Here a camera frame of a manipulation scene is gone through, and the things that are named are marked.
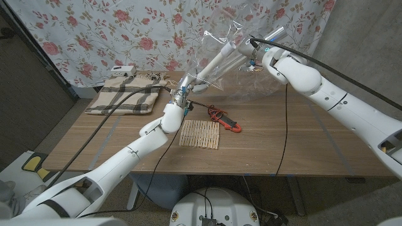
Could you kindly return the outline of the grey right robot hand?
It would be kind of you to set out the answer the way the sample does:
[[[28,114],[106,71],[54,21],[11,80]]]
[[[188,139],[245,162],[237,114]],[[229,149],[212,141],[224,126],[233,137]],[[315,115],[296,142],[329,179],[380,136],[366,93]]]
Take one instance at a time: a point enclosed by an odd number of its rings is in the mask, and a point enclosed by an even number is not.
[[[241,71],[250,72],[261,65],[264,52],[260,51],[261,46],[253,47],[250,39],[253,35],[248,35],[242,43],[237,47],[238,52],[245,57],[244,63],[240,66]]]

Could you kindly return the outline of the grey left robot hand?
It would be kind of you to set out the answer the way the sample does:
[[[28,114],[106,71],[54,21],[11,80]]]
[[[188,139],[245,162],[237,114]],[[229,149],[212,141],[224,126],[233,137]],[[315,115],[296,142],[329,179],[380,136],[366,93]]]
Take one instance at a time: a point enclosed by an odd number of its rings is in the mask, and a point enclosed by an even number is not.
[[[179,97],[187,98],[190,92],[194,94],[201,94],[209,88],[209,84],[202,78],[198,78],[196,75],[186,73],[178,82],[175,95]]]

